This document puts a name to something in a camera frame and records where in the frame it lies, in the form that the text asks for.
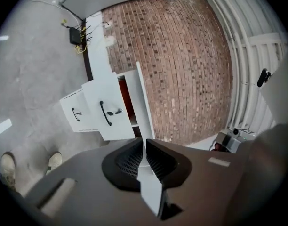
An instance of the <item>white label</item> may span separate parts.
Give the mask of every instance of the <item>white label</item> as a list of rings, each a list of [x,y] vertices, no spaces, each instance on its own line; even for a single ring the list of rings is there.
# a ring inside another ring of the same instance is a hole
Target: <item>white label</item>
[[[3,36],[0,36],[0,41],[6,41],[9,39],[9,36],[8,35],[3,35]]]
[[[228,167],[230,165],[229,161],[220,160],[220,159],[217,159],[217,158],[214,158],[214,157],[211,157],[209,159],[209,162],[217,164],[219,166],[224,166],[224,167]]]
[[[240,129],[240,130],[243,131],[243,132],[245,132],[245,133],[247,133],[247,134],[252,134],[252,133],[254,133],[253,131],[247,130],[247,129]]]
[[[11,120],[7,119],[0,124],[0,134],[12,126]]]

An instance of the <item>drawer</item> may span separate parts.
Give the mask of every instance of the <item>drawer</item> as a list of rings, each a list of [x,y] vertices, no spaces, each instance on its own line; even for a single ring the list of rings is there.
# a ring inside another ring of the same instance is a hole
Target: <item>drawer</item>
[[[74,132],[98,131],[81,89],[61,99],[60,104]]]
[[[82,90],[104,140],[135,138],[116,73],[97,77],[83,84]]]

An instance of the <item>red object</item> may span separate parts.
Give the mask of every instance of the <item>red object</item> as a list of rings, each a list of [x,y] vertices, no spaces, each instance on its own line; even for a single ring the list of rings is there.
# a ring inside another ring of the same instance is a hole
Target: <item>red object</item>
[[[220,151],[223,146],[216,142],[214,147],[217,151]]]
[[[127,110],[128,117],[131,118],[135,114],[135,112],[134,112],[133,104],[131,103],[126,81],[119,80],[119,86],[121,89],[121,93],[122,93],[124,104]]]

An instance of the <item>wire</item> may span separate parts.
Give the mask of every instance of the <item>wire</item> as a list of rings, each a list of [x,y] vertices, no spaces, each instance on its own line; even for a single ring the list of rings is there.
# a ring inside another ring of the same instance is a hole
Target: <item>wire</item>
[[[101,24],[103,24],[103,23],[107,23],[108,25],[110,25],[108,22],[105,22],[105,21],[102,21],[101,23],[99,23],[95,28],[93,28],[93,30],[90,32],[90,33],[88,33],[88,35],[90,35],[97,27],[99,27]]]
[[[74,49],[75,49],[75,51],[77,52],[77,54],[80,55],[80,54],[82,54],[84,51],[87,50],[87,47],[88,47],[88,45],[86,44],[84,50],[82,51],[81,48],[77,45],[77,46],[74,47]]]
[[[45,2],[45,1],[36,1],[36,0],[30,0],[30,1],[32,1],[32,2],[42,2],[42,3],[48,4],[48,5],[57,7],[57,8],[59,8],[59,9],[61,9],[61,10],[64,10],[64,11],[69,12],[69,13],[72,15],[72,17],[75,18],[75,20],[76,20],[76,22],[77,22],[77,24],[78,24],[78,26],[79,26],[79,22],[78,22],[76,16],[75,16],[73,13],[71,13],[69,10],[64,9],[64,8],[62,8],[62,7],[60,7],[60,6],[56,5],[56,4],[48,3],[48,2]]]
[[[95,16],[90,15],[90,17],[97,17],[97,16],[99,16],[99,15],[101,15],[101,13],[99,13],[99,14],[97,14],[97,15],[95,15]]]

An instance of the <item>person's foot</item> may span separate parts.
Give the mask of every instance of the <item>person's foot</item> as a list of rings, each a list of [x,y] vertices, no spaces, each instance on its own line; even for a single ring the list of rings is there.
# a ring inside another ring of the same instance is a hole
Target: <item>person's foot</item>
[[[53,154],[49,160],[48,170],[46,174],[50,173],[52,170],[60,166],[62,162],[63,162],[63,157],[60,153]]]
[[[6,152],[0,161],[2,182],[12,190],[16,190],[16,164],[12,153]]]

